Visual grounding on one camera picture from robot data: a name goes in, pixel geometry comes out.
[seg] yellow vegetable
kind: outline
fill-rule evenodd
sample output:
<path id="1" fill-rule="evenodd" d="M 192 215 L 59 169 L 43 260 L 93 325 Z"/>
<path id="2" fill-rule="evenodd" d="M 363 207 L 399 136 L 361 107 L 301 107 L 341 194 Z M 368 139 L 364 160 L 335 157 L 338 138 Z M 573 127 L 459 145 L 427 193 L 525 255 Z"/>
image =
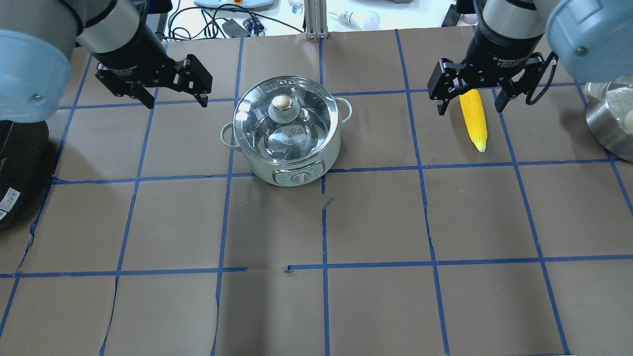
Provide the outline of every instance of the yellow vegetable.
<path id="1" fill-rule="evenodd" d="M 460 105 L 470 140 L 473 141 L 479 152 L 485 151 L 488 129 L 486 128 L 484 105 L 481 102 L 479 92 L 476 89 L 471 89 L 466 94 L 460 95 Z"/>

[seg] black case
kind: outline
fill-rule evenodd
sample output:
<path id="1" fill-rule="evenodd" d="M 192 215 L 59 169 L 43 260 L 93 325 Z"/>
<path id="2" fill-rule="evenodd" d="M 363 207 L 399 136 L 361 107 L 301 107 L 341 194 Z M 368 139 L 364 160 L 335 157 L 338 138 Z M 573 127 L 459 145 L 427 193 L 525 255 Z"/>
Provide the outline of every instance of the black case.
<path id="1" fill-rule="evenodd" d="M 3 201 L 7 210 L 8 205 L 13 205 L 10 211 L 0 212 L 4 215 L 0 219 L 0 229 L 9 226 L 24 210 L 47 143 L 48 126 L 44 121 L 34 124 L 0 121 L 0 210 Z M 9 189 L 13 192 L 9 195 L 14 197 L 17 195 L 15 191 L 20 193 L 13 202 L 7 196 Z"/>

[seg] white table surface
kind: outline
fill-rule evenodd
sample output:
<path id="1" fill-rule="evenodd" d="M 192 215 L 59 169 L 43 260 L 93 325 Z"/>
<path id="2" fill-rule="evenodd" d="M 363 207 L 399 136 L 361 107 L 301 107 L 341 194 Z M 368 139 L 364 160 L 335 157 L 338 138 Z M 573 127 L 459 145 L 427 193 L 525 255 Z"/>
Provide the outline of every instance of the white table surface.
<path id="1" fill-rule="evenodd" d="M 176 9 L 178 0 L 172 0 L 172 2 L 174 9 L 170 12 L 170 15 Z M 381 30 L 413 29 L 440 27 L 449 6 L 454 3 L 454 0 L 412 0 L 412 2 L 408 4 L 394 4 L 390 0 L 328 0 L 327 11 L 340 13 L 343 11 L 372 10 L 380 15 Z M 180 9 L 190 6 L 194 6 L 193 0 L 181 0 Z M 275 0 L 275 4 L 272 8 L 259 12 L 262 15 L 276 18 L 299 29 L 303 26 L 303 14 L 296 15 L 292 13 L 291 5 L 288 0 Z M 246 13 L 233 13 L 220 10 L 218 17 L 233 18 L 237 23 L 242 25 L 242 22 L 247 19 L 249 15 Z M 297 33 L 289 27 L 265 18 L 260 18 L 260 21 L 265 27 L 265 35 L 267 36 Z M 176 17 L 172 28 L 184 27 L 194 35 L 198 33 L 203 26 L 204 20 L 200 11 L 189 10 Z M 330 15 L 328 17 L 328 30 L 330 32 L 346 32 L 356 31 L 358 29 L 341 23 Z"/>

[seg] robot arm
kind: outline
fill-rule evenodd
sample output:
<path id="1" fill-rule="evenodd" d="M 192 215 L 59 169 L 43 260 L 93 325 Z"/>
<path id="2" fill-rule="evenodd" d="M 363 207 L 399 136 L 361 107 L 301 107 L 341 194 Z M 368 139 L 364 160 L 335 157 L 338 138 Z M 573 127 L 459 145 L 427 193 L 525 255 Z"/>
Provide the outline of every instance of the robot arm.
<path id="1" fill-rule="evenodd" d="M 558 57 L 581 81 L 633 74 L 629 0 L 475 0 L 474 10 L 479 24 L 464 60 L 440 59 L 429 79 L 429 97 L 437 101 L 440 115 L 451 99 L 473 88 L 501 86 L 495 102 L 499 112 L 521 94 L 534 104 L 540 95 L 531 97 L 543 73 Z M 533 53 L 545 33 L 553 48 L 547 60 Z"/>
<path id="2" fill-rule="evenodd" d="M 146 88 L 168 87 L 207 105 L 212 76 L 193 54 L 169 58 L 130 0 L 4 0 L 0 120 L 37 122 L 54 113 L 75 41 L 99 61 L 96 77 L 116 96 L 152 108 Z"/>

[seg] transparent lid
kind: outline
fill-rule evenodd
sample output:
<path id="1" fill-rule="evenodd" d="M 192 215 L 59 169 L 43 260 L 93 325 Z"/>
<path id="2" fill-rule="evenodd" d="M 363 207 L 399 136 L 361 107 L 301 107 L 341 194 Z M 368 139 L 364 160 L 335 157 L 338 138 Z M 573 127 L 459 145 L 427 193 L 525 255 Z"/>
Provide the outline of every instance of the transparent lid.
<path id="1" fill-rule="evenodd" d="M 268 79 L 235 109 L 235 138 L 255 158 L 296 163 L 321 152 L 336 132 L 338 109 L 319 83 L 295 76 Z"/>
<path id="2" fill-rule="evenodd" d="M 605 100 L 618 124 L 633 133 L 633 77 L 620 77 L 610 82 Z"/>

